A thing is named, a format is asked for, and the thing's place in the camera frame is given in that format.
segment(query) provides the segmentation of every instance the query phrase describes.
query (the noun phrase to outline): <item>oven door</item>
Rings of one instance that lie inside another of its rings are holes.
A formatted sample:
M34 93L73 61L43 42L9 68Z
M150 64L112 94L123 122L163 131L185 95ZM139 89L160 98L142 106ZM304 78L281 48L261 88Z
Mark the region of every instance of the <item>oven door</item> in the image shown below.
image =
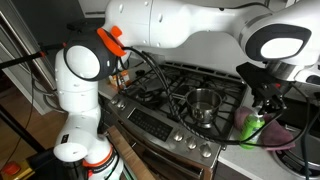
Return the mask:
M203 169L183 163L169 153L155 150L147 143L143 143L143 140L135 137L121 121L118 122L120 132L123 133L132 149L148 168L161 179L203 179Z

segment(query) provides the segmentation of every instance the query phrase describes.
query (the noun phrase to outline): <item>stove knob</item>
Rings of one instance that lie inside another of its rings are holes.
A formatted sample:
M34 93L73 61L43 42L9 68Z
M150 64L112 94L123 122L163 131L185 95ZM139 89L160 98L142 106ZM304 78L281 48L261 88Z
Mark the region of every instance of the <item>stove knob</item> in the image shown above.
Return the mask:
M176 141L181 141L183 139L183 133L180 130L177 130L173 134L173 139Z
M194 149L197 147L196 138L192 136L187 138L186 143L189 149Z
M124 110L124 108L126 107L126 102L124 100L120 100L117 104L117 107L121 110Z
M211 156L211 148L208 144L203 144L200 146L200 153L203 157L210 157Z
M116 105L119 102L119 99L118 98L113 98L113 99L111 99L110 102L111 102L111 104Z

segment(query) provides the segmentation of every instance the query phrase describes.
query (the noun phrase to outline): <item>oven handle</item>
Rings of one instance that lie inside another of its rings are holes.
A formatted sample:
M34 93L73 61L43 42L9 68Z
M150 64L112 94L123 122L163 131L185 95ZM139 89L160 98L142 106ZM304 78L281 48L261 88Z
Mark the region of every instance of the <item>oven handle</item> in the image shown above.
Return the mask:
M128 133L128 134L131 136L131 138L133 138L136 142L138 142L139 145L143 146L143 147L146 148L146 149L149 149L144 143L142 143L140 140L138 140L137 138L135 138L135 137L129 132L129 130L127 130L127 128L125 127L125 125L124 125L121 121L118 121L118 122L119 122L119 124L121 125L121 127L123 127L123 129L126 131L126 133ZM181 167L181 166L177 165L176 163L172 162L172 161L169 160L168 158L163 157L162 155L160 155L160 154L158 154L158 153L155 153L155 152L153 152L153 151L150 151L150 152L151 152L153 155L155 155L156 157L158 157L159 159L162 159L163 161L167 162L169 165L175 167L175 168L178 169L179 171L181 171L181 172L183 172L183 173L185 173L185 174L187 174L187 175L189 175L189 176L191 176L191 177L193 177L193 178L200 179L200 177L201 177L201 175L202 175L202 171L203 171L203 170L201 170L201 171L199 172L199 174L196 174L196 173L194 173L194 172L189 171L188 169L186 169L186 168L184 168L184 167Z

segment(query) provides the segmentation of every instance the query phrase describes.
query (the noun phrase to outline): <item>stainless steel pot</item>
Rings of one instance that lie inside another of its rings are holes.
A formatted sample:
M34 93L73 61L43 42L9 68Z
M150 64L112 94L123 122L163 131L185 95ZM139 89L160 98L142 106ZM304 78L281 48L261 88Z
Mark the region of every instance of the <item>stainless steel pot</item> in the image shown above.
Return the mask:
M186 101L190 116L201 127L211 127L210 124L222 103L221 96L213 89L200 88L188 92Z

